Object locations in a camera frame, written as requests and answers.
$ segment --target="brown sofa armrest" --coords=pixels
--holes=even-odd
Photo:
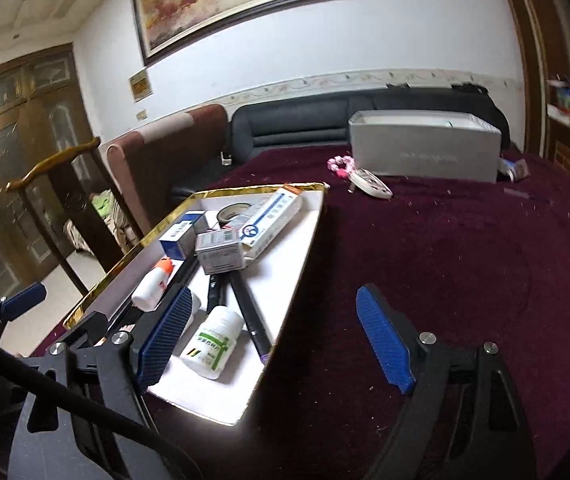
[[[146,124],[112,141],[107,161],[143,232],[171,211],[172,184],[218,156],[225,142],[227,112],[207,105]]]

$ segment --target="white bottle with orange cap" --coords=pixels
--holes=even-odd
[[[131,301],[143,312],[151,312],[158,306],[174,270],[169,258],[163,258],[150,270],[131,295]]]

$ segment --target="black leather sofa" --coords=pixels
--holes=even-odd
[[[502,149],[510,147],[507,119],[480,86],[463,84],[452,88],[409,88],[334,92],[307,97],[245,105],[229,124],[227,151],[232,164],[222,166],[219,158],[182,178],[171,190],[177,205],[192,192],[205,189],[225,173],[250,158],[273,148],[349,144],[348,121],[361,110],[442,110],[467,112],[501,130]]]

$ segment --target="green cloth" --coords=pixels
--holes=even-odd
[[[104,191],[92,198],[92,205],[98,211],[100,218],[107,218],[111,213],[111,191]]]

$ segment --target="white tray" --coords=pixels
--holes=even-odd
[[[305,266],[323,205],[324,185],[306,186],[302,189],[310,187],[314,190],[303,191],[302,207],[296,216],[258,260],[241,271],[263,316],[268,335],[275,345],[278,343]],[[242,194],[228,196],[212,197],[211,195],[216,192],[198,193],[188,203],[181,205],[174,216],[178,217],[187,210],[207,210],[207,221],[213,226],[216,223],[216,213],[223,207],[237,202],[255,203],[260,198],[269,196],[269,193],[246,193],[247,189]],[[205,198],[200,198],[199,195],[205,195]],[[143,275],[165,255],[158,242],[158,235],[168,227],[158,232],[154,236],[155,239],[149,241],[149,244],[111,280],[111,283],[91,303],[87,312],[98,310],[108,317],[113,316],[118,306],[127,301]],[[202,268],[199,268],[191,279],[189,287],[201,300],[201,311],[188,331],[181,336],[161,380],[151,386],[149,392],[187,412],[219,424],[232,426],[245,412],[261,379],[264,366],[245,328],[238,338],[236,349],[217,380],[208,380],[197,375],[180,361],[181,351],[205,318],[208,282],[209,277],[203,273]],[[239,312],[230,286],[227,286],[227,305]]]

